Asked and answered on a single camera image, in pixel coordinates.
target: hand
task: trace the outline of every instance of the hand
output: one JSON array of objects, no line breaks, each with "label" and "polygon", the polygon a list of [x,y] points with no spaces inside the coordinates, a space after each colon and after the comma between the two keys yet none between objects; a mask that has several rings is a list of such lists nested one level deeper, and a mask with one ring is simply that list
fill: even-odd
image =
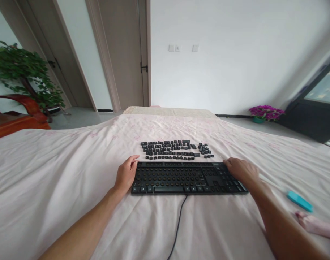
[{"label": "hand", "polygon": [[117,179],[115,180],[114,189],[121,192],[124,196],[130,189],[136,174],[137,162],[139,155],[130,156],[122,165],[119,166]]},{"label": "hand", "polygon": [[229,172],[244,186],[260,182],[259,169],[252,163],[237,158],[229,158],[223,161]]}]

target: keyboard cable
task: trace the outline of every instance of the keyboard cable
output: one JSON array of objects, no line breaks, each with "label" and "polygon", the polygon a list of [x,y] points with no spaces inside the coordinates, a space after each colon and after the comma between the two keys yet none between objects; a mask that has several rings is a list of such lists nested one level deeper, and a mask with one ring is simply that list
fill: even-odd
[{"label": "keyboard cable", "polygon": [[175,244],[176,244],[176,241],[177,241],[177,235],[178,235],[179,222],[180,222],[180,216],[182,215],[183,205],[184,205],[184,202],[187,200],[187,197],[188,197],[188,195],[185,196],[185,199],[184,199],[183,202],[182,202],[182,206],[180,207],[179,218],[178,218],[178,225],[177,225],[177,231],[176,231],[176,237],[175,237],[175,241],[174,241],[173,246],[172,246],[171,253],[170,253],[170,255],[168,256],[167,260],[169,260],[169,259],[171,258],[171,255],[172,255],[172,253],[173,253],[173,250],[175,249]]}]

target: red wooden furniture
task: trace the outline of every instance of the red wooden furniture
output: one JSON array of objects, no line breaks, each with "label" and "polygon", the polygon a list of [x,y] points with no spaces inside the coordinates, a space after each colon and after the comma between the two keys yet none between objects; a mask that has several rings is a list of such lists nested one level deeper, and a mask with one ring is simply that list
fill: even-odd
[{"label": "red wooden furniture", "polygon": [[19,94],[2,95],[0,98],[12,99],[22,104],[28,115],[15,111],[0,113],[0,138],[21,129],[51,129],[47,117],[41,112],[38,104],[28,96]]}]

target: door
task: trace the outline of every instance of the door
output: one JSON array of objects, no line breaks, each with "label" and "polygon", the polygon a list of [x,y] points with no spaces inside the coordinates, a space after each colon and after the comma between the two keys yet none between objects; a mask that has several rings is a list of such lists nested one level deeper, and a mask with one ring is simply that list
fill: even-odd
[{"label": "door", "polygon": [[52,0],[17,0],[73,107],[92,108],[61,20]]},{"label": "door", "polygon": [[148,106],[145,0],[100,0],[99,6],[121,109]]},{"label": "door", "polygon": [[314,140],[330,140],[330,64],[289,105],[279,123]]}]

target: blue eraser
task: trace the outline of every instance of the blue eraser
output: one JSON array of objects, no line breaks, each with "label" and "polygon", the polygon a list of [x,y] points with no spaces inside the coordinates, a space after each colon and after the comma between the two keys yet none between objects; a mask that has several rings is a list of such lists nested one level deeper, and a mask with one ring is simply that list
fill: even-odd
[{"label": "blue eraser", "polygon": [[304,208],[305,210],[307,210],[309,212],[313,212],[313,206],[308,201],[306,201],[304,198],[302,198],[299,194],[296,194],[293,191],[289,191],[287,197],[292,202],[299,205],[301,208]]}]

